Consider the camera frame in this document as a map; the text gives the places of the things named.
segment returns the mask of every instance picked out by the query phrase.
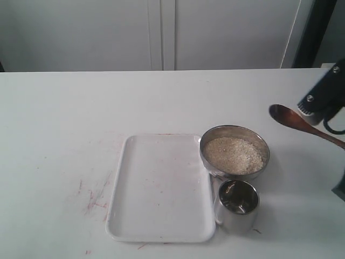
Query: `white table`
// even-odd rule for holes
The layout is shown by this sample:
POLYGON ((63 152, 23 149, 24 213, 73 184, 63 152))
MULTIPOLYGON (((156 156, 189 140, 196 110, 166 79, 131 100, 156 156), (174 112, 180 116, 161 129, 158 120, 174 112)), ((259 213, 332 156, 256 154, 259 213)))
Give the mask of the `white table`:
POLYGON ((345 203, 331 189, 343 150, 268 115, 270 104, 296 108, 325 72, 1 73, 0 258, 342 258, 345 203), (261 234, 217 229, 207 243, 143 247, 112 240, 105 217, 124 139, 221 124, 248 127, 270 146, 253 182, 261 234))

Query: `stainless steel bowl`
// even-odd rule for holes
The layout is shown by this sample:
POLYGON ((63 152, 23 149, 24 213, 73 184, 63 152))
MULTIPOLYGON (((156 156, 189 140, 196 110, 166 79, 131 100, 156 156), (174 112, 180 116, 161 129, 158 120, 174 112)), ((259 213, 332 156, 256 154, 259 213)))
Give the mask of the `stainless steel bowl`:
POLYGON ((254 131, 251 131, 250 129, 236 126, 236 125, 223 125, 223 126, 217 126, 210 130, 208 130, 202 137, 200 141, 200 156, 203 160, 204 166, 209 170, 210 174, 213 176, 220 176, 221 178, 228 178, 233 180, 253 180, 256 178, 261 172, 263 172, 268 164, 268 161, 270 159, 270 149, 268 148, 268 145, 266 142, 260 137, 257 133, 254 131), (252 143, 257 150, 259 151, 262 159, 263 159, 263 167, 262 169, 250 173, 250 174, 233 174, 228 173, 225 171, 222 171, 218 168, 216 168, 214 165, 212 165, 204 156, 204 148, 205 145, 210 142, 213 139, 218 139, 222 137, 233 137, 233 138, 239 138, 246 140, 250 143, 252 143))

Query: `white cabinet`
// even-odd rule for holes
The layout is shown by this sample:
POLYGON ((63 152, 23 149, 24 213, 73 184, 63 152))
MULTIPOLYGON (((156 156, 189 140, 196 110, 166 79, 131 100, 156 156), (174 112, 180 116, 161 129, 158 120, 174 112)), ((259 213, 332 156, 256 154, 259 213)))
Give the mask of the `white cabinet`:
POLYGON ((7 71, 290 67, 313 0, 2 0, 7 71))

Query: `bowl rim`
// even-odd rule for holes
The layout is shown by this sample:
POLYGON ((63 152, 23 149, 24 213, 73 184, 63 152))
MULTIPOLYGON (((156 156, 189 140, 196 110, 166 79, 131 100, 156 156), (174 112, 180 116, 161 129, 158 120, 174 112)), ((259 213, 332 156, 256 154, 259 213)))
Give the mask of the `bowl rim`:
POLYGON ((270 157, 271 157, 271 151, 270 151, 270 148, 269 148, 268 144, 266 143, 266 141, 265 141, 258 133, 256 133, 255 131, 252 131, 251 129, 248 129, 248 128, 246 128, 246 127, 243 127, 243 126, 230 125, 230 124, 228 124, 228 125, 219 125, 219 126, 215 126, 215 127, 213 127, 213 128, 210 128, 208 131, 206 131, 206 132, 202 135, 202 137, 201 137, 201 139, 200 139, 200 147, 199 147, 199 149, 200 149, 200 153, 201 153, 201 155, 203 156, 203 158, 204 158, 211 166, 213 166, 216 170, 218 170, 218 171, 220 171, 220 172, 223 172, 223 173, 225 173, 225 174, 228 174, 228 175, 235 175, 235 176, 253 175, 253 174, 256 174, 256 173, 259 173, 259 172, 265 170, 265 168, 267 167, 268 162, 269 162, 269 160, 270 160, 270 157), (228 173, 228 172, 225 172, 225 171, 223 171, 223 170, 220 170, 219 168, 217 168, 216 166, 214 166, 214 165, 204 156, 204 154, 203 154, 204 152, 201 150, 201 142, 202 142, 204 136, 205 136, 207 133, 209 133, 210 131, 215 130, 215 129, 217 129, 217 128, 222 128, 222 127, 227 127, 227 128, 228 128, 228 127, 231 127, 231 128, 233 128, 233 127, 234 127, 234 128, 241 128, 241 129, 243 129, 243 130, 249 131, 249 132, 251 132, 251 133, 254 133, 254 134, 265 144, 265 146, 266 146, 266 148, 267 148, 267 161, 266 161, 266 163, 264 163, 263 167, 262 167, 260 170, 257 170, 257 171, 255 171, 255 172, 252 172, 252 173, 249 173, 249 174, 228 173))

